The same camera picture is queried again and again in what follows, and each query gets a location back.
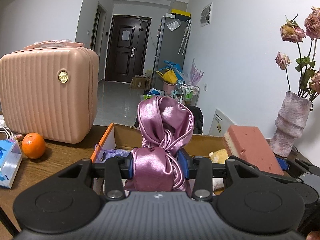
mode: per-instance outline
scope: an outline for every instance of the gold emblem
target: gold emblem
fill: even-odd
[[[67,72],[61,71],[59,73],[58,79],[62,84],[66,83],[68,81],[68,78],[69,78],[69,76],[68,76]]]

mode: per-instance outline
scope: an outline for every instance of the dried rose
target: dried rose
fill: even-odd
[[[312,40],[320,38],[320,17],[314,13],[310,13],[308,18],[304,20],[306,27],[306,35]]]
[[[277,57],[276,57],[276,63],[278,64],[278,66],[282,69],[285,70],[287,68],[287,66],[291,63],[289,57],[284,54],[284,53],[280,53],[278,51]]]
[[[311,83],[309,85],[314,91],[320,94],[320,69],[319,71],[311,78]]]
[[[293,20],[288,20],[287,23],[280,28],[280,33],[283,41],[291,41],[293,43],[303,42],[302,38],[306,36],[304,31],[299,27],[297,22]]]
[[[312,7],[312,14],[316,15],[317,17],[320,17],[320,8],[319,7]]]

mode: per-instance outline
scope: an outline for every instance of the paper notice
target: paper notice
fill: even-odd
[[[122,32],[122,40],[123,41],[128,41],[129,40],[129,36],[130,36],[130,32],[129,31],[123,31]]]

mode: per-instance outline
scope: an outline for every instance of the white wall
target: white wall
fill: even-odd
[[[98,2],[107,11],[106,21],[111,22],[113,2],[112,0],[83,0],[78,22],[76,40],[90,47],[94,18],[97,12]]]
[[[83,0],[76,41],[83,42],[86,48],[90,48],[94,19],[96,16],[98,3],[107,12],[105,19],[104,32],[109,31],[112,17],[113,1],[112,0]],[[99,54],[99,80],[104,78],[106,68],[106,55],[108,46],[108,36],[103,36],[101,41],[101,51]]]
[[[0,19],[0,57],[36,41],[75,40],[83,0],[15,0]]]
[[[202,9],[213,2],[212,23],[200,27]],[[192,31],[186,52],[184,72],[189,73],[192,59],[204,71],[198,106],[208,133],[216,108],[239,125],[258,126],[266,138],[276,129],[275,119],[288,90],[285,71],[277,67],[277,51],[292,61],[298,58],[296,44],[281,40],[280,27],[285,15],[303,26],[311,6],[320,0],[189,0]],[[310,39],[302,44],[306,55]],[[288,68],[291,88],[298,92],[299,74],[295,63]],[[203,90],[204,83],[208,91]],[[314,164],[320,165],[320,98],[310,113],[298,149]]]
[[[167,12],[168,12],[168,7],[160,8],[160,7],[138,5],[138,4],[125,4],[125,3],[119,3],[114,5],[113,14],[152,18],[151,25],[150,25],[150,34],[148,38],[146,59],[144,62],[144,69],[143,69],[144,73],[147,69],[153,69],[155,55],[156,55],[157,40],[158,40],[157,38],[158,29],[161,22],[161,18]]]

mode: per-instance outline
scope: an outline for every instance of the green leaf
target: green leaf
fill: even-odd
[[[295,67],[295,69],[296,69],[298,72],[301,72],[300,64],[299,64],[297,67]]]
[[[298,72],[301,72],[301,69],[304,68],[307,65],[307,63],[302,62],[302,64],[299,64],[295,69]]]
[[[302,77],[300,78],[299,81],[299,87],[304,90],[308,91],[307,85],[310,80],[315,75],[316,71],[313,69],[307,69],[305,72],[303,72]]]
[[[316,62],[315,62],[315,61],[310,61],[308,64],[309,64],[311,67],[315,67]]]
[[[309,63],[310,62],[310,58],[308,56],[303,58],[303,62],[304,63]]]

